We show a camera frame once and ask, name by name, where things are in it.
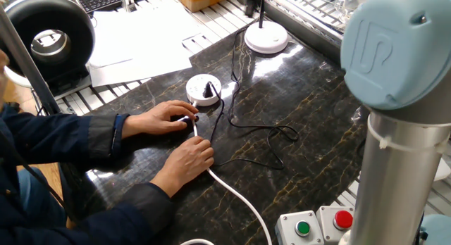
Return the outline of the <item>person's right hand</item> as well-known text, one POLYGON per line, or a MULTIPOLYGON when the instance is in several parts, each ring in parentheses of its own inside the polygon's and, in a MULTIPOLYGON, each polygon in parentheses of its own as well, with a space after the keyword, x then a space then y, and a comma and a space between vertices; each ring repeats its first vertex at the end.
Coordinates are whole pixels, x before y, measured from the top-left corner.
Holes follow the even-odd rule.
POLYGON ((183 142, 167 158, 162 169, 150 181, 170 198, 214 164, 211 142, 196 136, 183 142))

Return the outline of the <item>person's left hand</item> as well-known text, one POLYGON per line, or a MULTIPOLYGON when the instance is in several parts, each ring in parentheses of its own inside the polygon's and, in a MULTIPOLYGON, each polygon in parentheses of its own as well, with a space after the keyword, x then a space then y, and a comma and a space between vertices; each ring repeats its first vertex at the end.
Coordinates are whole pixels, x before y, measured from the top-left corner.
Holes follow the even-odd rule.
POLYGON ((194 120, 198 112, 197 108, 185 101, 162 102, 145 113, 127 117, 123 124, 122 139, 142 133, 161 135, 181 131, 187 127, 187 124, 177 120, 172 121, 171 118, 187 116, 194 120))

